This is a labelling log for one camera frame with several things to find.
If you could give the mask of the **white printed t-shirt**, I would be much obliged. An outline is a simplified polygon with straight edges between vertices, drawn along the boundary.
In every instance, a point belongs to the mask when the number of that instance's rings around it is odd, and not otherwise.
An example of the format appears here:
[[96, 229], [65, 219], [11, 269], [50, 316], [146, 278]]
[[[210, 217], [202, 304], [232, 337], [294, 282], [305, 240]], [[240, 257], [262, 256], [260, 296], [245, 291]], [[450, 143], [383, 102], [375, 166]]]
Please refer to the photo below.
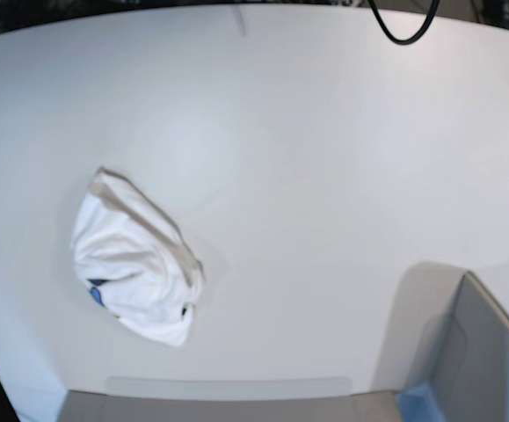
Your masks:
[[178, 225], [128, 178], [97, 170], [70, 245], [77, 278], [119, 323], [168, 346], [186, 342], [203, 266]]

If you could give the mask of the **grey cardboard box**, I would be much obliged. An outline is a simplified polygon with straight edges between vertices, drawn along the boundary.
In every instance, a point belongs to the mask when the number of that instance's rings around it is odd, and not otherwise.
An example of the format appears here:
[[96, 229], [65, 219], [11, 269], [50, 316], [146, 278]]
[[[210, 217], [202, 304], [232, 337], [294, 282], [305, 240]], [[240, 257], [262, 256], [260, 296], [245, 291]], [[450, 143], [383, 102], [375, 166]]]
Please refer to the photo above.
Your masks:
[[398, 396], [407, 421], [509, 421], [509, 311], [470, 270], [411, 267], [370, 389]]

